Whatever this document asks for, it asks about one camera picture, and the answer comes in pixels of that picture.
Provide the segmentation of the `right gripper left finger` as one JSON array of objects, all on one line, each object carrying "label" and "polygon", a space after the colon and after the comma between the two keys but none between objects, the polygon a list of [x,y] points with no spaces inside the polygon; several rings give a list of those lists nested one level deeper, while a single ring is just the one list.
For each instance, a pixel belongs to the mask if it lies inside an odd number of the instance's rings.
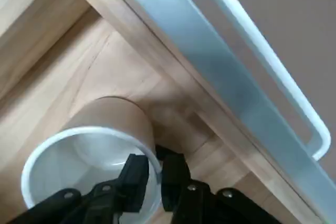
[{"label": "right gripper left finger", "polygon": [[140,212],[149,179],[145,155],[129,155],[120,175],[82,195],[62,189],[14,219],[15,223],[119,223],[124,213]]}]

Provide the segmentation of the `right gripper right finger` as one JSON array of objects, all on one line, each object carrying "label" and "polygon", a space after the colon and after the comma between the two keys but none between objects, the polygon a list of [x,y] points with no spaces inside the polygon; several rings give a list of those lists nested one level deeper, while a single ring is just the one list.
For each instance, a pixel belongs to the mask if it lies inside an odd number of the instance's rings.
[{"label": "right gripper right finger", "polygon": [[235,188],[212,193],[209,184],[194,180],[181,153],[156,146],[162,160],[163,208],[171,223],[264,223],[265,211]]}]

